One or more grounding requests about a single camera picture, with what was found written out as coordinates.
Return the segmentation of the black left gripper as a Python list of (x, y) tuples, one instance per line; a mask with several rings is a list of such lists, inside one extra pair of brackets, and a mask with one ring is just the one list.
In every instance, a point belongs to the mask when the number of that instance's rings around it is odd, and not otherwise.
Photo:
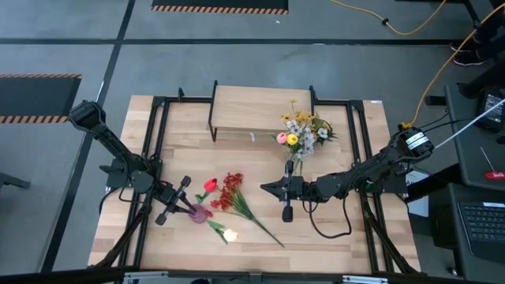
[(155, 223), (162, 226), (167, 216), (172, 213), (185, 213), (192, 215), (192, 209), (196, 209), (186, 197), (185, 189), (190, 185), (191, 178), (184, 176), (177, 189), (167, 181), (158, 181), (155, 185), (155, 199), (165, 205), (165, 209), (158, 215)]

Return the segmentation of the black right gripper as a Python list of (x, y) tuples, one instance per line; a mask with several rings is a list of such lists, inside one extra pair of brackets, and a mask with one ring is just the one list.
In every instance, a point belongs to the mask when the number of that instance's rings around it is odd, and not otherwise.
[(272, 181), (260, 185), (261, 187), (282, 187), (266, 188), (271, 194), (282, 194), (284, 208), (282, 210), (282, 220), (292, 222), (294, 218), (294, 209), (291, 200), (310, 201), (312, 199), (310, 184), (302, 176), (294, 175), (294, 162), (288, 160), (285, 165), (285, 174), (277, 181)]

